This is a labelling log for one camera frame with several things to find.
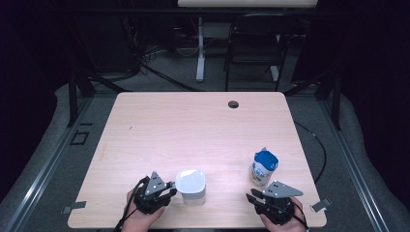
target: desk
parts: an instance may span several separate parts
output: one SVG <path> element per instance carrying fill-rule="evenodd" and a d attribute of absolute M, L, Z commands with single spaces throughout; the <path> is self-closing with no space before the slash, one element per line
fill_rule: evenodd
<path fill-rule="evenodd" d="M 186 8 L 315 8 L 318 0 L 178 0 L 179 7 Z M 198 21 L 198 65 L 196 81 L 204 80 L 205 55 L 203 49 L 202 17 Z M 271 69 L 278 76 L 278 71 Z"/>
<path fill-rule="evenodd" d="M 237 108 L 228 103 L 236 101 Z M 165 182 L 180 170 L 206 174 L 206 203 L 186 206 L 178 192 L 153 228 L 260 228 L 263 224 L 245 193 L 253 156 L 267 147 L 279 160 L 276 179 L 301 190 L 310 227 L 326 224 L 301 142 L 282 93 L 122 93 L 76 198 L 72 228 L 113 228 L 126 193 L 157 171 Z"/>

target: chair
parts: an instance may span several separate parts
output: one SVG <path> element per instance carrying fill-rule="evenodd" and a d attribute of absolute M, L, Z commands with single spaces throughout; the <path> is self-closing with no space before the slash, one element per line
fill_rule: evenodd
<path fill-rule="evenodd" d="M 278 67 L 278 90 L 287 45 L 297 29 L 295 17 L 286 14 L 243 14 L 232 22 L 223 69 L 226 71 L 225 91 L 228 91 L 229 66 Z"/>

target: white bowl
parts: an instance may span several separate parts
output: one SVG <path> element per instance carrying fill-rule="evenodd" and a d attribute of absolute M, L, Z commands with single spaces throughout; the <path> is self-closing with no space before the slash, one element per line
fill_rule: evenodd
<path fill-rule="evenodd" d="M 175 186 L 186 205 L 203 205 L 206 191 L 205 173 L 201 170 L 183 170 L 177 174 Z"/>

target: blue lid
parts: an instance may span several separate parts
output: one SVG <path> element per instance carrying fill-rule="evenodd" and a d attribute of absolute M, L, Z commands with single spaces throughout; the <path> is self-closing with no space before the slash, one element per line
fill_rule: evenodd
<path fill-rule="evenodd" d="M 255 154 L 255 161 L 260 162 L 269 171 L 275 171 L 278 167 L 278 158 L 265 149 Z"/>

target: robotic hand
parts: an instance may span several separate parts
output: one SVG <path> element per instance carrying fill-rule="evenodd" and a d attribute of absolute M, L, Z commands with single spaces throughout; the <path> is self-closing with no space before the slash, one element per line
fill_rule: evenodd
<path fill-rule="evenodd" d="M 169 189 L 169 193 L 162 194 L 165 190 Z M 162 178 L 153 172 L 151 178 L 145 177 L 141 179 L 135 188 L 132 190 L 132 195 L 127 203 L 123 217 L 118 221 L 114 232 L 120 232 L 124 224 L 124 221 L 138 210 L 143 214 L 151 215 L 162 206 L 167 206 L 171 202 L 171 197 L 177 193 L 177 189 L 174 187 L 173 182 L 165 183 Z M 134 203 L 136 210 L 128 213 L 131 203 Z"/>
<path fill-rule="evenodd" d="M 295 218 L 308 230 L 306 220 L 303 221 L 294 215 L 295 206 L 297 205 L 290 199 L 291 196 L 303 195 L 301 191 L 281 182 L 273 181 L 262 192 L 254 188 L 250 192 L 253 196 L 247 194 L 247 199 L 249 203 L 254 205 L 257 214 L 265 215 L 272 223 L 278 225 L 283 225 L 290 219 Z M 264 202 L 259 201 L 256 197 L 264 200 Z"/>

